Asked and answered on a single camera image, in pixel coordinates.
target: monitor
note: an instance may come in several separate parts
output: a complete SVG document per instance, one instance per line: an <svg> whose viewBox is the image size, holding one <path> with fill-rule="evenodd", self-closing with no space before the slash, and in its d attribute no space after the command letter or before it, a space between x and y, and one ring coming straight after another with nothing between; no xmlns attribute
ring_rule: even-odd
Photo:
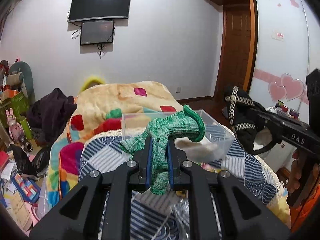
<svg viewBox="0 0 320 240"><path fill-rule="evenodd" d="M82 23L80 45L112 43L114 20L96 20Z"/></svg>
<svg viewBox="0 0 320 240"><path fill-rule="evenodd" d="M130 0L72 0L69 22L129 17Z"/></svg>

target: pink bunny toy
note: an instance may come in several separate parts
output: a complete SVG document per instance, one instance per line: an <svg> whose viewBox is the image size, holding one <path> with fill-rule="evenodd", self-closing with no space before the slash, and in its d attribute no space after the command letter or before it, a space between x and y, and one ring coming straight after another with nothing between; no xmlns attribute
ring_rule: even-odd
<svg viewBox="0 0 320 240"><path fill-rule="evenodd" d="M7 115L7 124L9 125L10 137L14 141L19 141L18 138L20 135L24 135L21 125L17 122L17 118L13 114L12 108L10 108L10 113L8 110L5 111Z"/></svg>

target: hand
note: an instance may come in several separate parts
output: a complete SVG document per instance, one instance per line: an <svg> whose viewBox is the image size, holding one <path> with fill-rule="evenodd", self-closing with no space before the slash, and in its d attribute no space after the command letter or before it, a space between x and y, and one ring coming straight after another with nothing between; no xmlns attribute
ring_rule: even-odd
<svg viewBox="0 0 320 240"><path fill-rule="evenodd" d="M299 179L301 178L301 169L298 165L299 162L299 150L295 150L293 152L292 158L294 158L295 160L293 161L292 165L291 165L291 173L288 179L288 184L287 184L287 190L292 193L294 192L296 189L298 189L300 187L300 183L299 183ZM313 166L313 170L312 170L312 174L314 177L314 182L313 184L316 182L316 179L318 177L319 174L319 170L320 170L320 166L315 164ZM310 195L310 198L313 198L314 194L316 193L316 188L314 188L313 192Z"/></svg>

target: orange sleeve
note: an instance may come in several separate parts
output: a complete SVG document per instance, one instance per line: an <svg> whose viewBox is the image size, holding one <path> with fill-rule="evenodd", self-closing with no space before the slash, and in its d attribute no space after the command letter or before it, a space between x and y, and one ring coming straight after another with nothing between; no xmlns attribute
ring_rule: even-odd
<svg viewBox="0 0 320 240"><path fill-rule="evenodd" d="M312 199L309 199L303 209L301 210L301 207L298 208L292 208L290 207L290 217L291 217L291 231L294 232L297 230L303 223L303 221L306 219L307 215L310 213L312 210L313 205L316 203L318 197L320 196L320 185L318 185L316 194Z"/></svg>

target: dark wooden floor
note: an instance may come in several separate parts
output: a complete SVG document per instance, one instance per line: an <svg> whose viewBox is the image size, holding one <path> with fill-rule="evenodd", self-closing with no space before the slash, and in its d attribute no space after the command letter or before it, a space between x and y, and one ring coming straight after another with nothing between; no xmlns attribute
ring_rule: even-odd
<svg viewBox="0 0 320 240"><path fill-rule="evenodd" d="M223 116L221 110L226 106L226 103L216 103L211 97L206 97L204 99L194 98L194 99L182 99L178 100L181 105L189 105L193 110L203 109L210 116L212 116L216 121L230 128L229 121Z"/></svg>

